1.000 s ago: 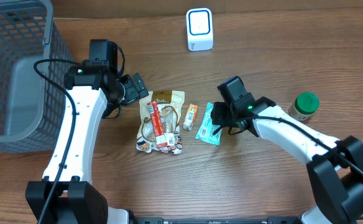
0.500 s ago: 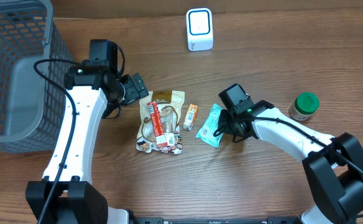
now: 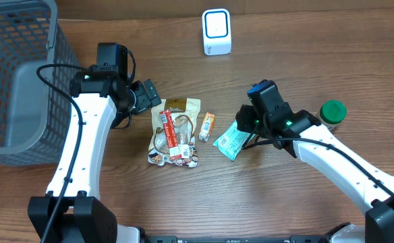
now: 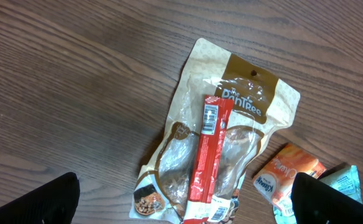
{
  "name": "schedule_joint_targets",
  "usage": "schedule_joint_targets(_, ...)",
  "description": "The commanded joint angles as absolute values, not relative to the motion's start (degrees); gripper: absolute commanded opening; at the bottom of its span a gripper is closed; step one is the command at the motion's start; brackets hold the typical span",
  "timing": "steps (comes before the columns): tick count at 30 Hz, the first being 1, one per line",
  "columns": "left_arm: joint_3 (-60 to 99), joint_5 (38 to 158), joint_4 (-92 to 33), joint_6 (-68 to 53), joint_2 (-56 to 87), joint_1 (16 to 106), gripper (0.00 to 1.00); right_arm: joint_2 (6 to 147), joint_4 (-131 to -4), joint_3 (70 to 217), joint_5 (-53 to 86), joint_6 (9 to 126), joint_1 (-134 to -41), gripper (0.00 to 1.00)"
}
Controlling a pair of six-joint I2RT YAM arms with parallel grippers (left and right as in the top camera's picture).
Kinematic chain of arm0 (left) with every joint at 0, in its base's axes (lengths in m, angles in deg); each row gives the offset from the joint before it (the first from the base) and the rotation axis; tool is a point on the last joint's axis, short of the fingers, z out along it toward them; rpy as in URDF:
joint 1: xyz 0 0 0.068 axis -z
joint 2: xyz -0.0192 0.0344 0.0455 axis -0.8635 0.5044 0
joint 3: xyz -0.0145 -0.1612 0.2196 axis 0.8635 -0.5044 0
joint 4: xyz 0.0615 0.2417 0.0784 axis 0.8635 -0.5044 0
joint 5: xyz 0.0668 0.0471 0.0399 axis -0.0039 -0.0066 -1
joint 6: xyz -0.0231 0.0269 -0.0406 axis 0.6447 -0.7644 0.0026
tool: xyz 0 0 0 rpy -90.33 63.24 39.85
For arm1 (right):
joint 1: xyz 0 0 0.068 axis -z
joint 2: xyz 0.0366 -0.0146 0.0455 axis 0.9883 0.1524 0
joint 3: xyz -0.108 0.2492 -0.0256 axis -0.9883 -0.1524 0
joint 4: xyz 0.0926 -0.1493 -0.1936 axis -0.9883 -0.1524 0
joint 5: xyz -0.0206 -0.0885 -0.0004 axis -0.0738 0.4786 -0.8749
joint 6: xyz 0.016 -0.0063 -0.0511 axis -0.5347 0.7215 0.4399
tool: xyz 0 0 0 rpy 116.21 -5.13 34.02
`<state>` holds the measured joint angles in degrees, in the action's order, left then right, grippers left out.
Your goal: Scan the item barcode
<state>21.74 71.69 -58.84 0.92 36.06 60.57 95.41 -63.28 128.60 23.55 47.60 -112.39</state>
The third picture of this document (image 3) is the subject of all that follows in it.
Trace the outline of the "teal wet wipes pack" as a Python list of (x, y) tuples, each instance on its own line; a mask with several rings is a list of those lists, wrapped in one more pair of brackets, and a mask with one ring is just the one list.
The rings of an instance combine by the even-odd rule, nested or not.
[(250, 133), (239, 131), (237, 122), (234, 121), (225, 133), (213, 142), (213, 146), (217, 147), (228, 159), (235, 161), (249, 135)]

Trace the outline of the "small orange box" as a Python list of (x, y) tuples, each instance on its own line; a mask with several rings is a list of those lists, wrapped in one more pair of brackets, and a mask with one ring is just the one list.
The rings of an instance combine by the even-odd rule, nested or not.
[(202, 126), (200, 129), (199, 135), (198, 135), (198, 137), (201, 141), (203, 141), (203, 142), (208, 141), (214, 124), (215, 124), (215, 115), (212, 113), (206, 113), (206, 115), (204, 116), (203, 122), (202, 122)]

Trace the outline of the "green lid jar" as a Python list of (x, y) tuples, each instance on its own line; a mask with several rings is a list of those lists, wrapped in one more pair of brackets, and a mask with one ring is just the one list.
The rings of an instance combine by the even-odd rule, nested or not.
[(319, 110), (320, 122), (329, 130), (334, 130), (346, 117), (347, 109), (338, 100), (327, 101)]

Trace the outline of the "red stick snack packet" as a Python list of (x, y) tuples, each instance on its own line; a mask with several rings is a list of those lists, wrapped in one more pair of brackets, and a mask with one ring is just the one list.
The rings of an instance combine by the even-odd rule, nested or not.
[(169, 109), (161, 111), (160, 116), (167, 139), (170, 160), (181, 159), (181, 151), (177, 142), (171, 111)]

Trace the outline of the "snack bag with red label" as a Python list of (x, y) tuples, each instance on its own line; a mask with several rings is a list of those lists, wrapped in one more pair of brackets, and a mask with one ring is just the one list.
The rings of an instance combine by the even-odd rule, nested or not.
[[(158, 166), (168, 163), (189, 168), (198, 165), (195, 131), (200, 107), (199, 99), (177, 98), (163, 99), (160, 105), (151, 109), (153, 135), (148, 147), (149, 163)], [(163, 124), (164, 112), (170, 114), (181, 157), (171, 154)]]

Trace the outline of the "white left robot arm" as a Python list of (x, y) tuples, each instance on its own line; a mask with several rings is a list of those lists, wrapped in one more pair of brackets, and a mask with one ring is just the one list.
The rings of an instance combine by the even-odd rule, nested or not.
[(118, 224), (99, 200), (99, 180), (109, 131), (159, 104), (151, 80), (134, 79), (132, 52), (117, 43), (99, 43), (96, 63), (76, 66), (69, 92), (36, 73), (72, 104), (63, 152), (44, 196), (33, 196), (28, 216), (41, 242), (143, 242), (144, 230)]

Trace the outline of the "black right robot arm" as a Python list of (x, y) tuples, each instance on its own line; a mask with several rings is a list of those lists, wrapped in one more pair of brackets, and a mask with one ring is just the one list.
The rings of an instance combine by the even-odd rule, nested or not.
[(290, 242), (394, 242), (394, 176), (346, 147), (306, 110), (294, 113), (272, 80), (255, 84), (235, 120), (237, 128), (256, 135), (244, 150), (271, 144), (326, 176), (359, 208), (363, 226), (344, 223), (322, 235), (291, 236)]

